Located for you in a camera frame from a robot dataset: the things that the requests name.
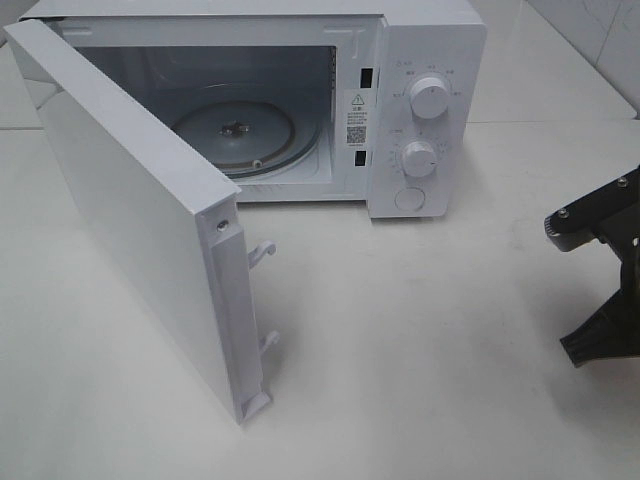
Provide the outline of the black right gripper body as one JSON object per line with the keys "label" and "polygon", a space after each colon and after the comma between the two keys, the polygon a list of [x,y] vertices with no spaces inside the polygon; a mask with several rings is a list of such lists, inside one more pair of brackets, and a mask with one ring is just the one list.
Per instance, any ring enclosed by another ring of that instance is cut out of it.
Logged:
{"label": "black right gripper body", "polygon": [[621,262],[620,288],[603,310],[610,325],[639,323],[639,238],[631,234],[609,234],[606,244]]}

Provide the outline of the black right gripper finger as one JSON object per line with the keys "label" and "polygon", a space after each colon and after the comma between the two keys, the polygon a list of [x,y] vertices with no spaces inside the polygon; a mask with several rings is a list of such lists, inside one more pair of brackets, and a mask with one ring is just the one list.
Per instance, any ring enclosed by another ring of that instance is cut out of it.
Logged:
{"label": "black right gripper finger", "polygon": [[560,339],[572,364],[639,356],[639,308],[612,295],[572,333]]}

